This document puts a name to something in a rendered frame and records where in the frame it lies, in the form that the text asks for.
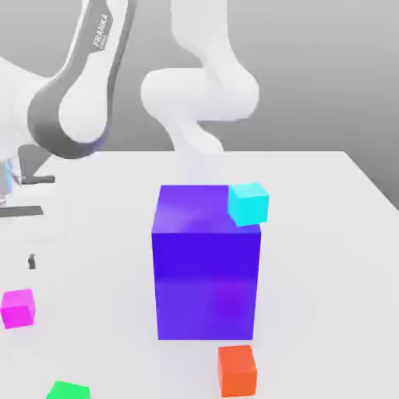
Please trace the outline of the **small green cube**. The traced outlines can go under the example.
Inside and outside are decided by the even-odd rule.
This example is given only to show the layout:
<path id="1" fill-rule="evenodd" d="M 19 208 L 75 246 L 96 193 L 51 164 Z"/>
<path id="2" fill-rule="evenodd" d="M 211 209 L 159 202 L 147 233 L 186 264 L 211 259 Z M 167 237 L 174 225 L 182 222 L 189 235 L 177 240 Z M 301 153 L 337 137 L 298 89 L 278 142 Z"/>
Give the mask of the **small green cube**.
<path id="1" fill-rule="evenodd" d="M 45 399 L 91 399 L 90 388 L 64 381 L 55 381 Z"/>

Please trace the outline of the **small cyan cube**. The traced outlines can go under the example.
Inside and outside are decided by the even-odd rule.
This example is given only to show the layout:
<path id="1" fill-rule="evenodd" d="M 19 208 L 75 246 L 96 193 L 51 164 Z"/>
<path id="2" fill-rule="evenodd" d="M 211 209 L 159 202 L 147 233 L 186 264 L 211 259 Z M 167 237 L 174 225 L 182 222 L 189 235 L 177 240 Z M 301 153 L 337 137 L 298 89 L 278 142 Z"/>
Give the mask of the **small cyan cube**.
<path id="1" fill-rule="evenodd" d="M 270 195 L 258 182 L 228 187 L 228 214 L 239 227 L 267 222 Z"/>

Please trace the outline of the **large purple box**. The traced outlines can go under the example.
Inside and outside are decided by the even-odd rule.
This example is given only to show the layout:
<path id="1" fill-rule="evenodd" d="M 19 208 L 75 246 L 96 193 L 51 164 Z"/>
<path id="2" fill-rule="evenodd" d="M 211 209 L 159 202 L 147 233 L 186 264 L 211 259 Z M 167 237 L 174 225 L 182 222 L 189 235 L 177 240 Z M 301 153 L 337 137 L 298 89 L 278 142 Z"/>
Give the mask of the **large purple box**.
<path id="1" fill-rule="evenodd" d="M 226 185 L 162 185 L 151 239 L 159 339 L 252 339 L 261 229 L 231 219 Z"/>

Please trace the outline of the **small orange cube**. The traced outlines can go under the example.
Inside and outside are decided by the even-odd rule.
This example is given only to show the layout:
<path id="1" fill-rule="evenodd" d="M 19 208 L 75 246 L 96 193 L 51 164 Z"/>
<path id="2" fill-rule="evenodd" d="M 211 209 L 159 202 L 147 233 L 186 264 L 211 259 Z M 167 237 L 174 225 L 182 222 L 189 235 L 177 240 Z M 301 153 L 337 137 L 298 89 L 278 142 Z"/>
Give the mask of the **small orange cube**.
<path id="1" fill-rule="evenodd" d="M 250 345 L 218 348 L 217 373 L 221 396 L 251 397 L 256 394 L 257 368 Z"/>

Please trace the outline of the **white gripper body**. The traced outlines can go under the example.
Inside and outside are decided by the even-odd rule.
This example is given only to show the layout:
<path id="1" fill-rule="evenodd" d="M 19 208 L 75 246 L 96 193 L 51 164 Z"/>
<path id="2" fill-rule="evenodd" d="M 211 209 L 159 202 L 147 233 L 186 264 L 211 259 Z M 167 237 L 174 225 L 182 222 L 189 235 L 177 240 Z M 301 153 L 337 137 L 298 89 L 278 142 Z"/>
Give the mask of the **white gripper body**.
<path id="1" fill-rule="evenodd" d="M 14 188 L 0 206 L 0 247 L 53 242 L 65 235 L 65 209 L 57 184 Z"/>

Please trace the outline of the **small magenta cube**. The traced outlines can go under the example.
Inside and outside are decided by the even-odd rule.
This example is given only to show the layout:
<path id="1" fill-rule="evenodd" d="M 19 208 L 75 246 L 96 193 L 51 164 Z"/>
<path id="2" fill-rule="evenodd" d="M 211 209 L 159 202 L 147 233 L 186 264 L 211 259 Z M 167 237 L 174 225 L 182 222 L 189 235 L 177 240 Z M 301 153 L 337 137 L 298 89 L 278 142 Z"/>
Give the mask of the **small magenta cube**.
<path id="1" fill-rule="evenodd" d="M 2 296 L 0 314 L 5 329 L 33 325 L 35 313 L 36 304 L 31 289 L 7 291 Z"/>

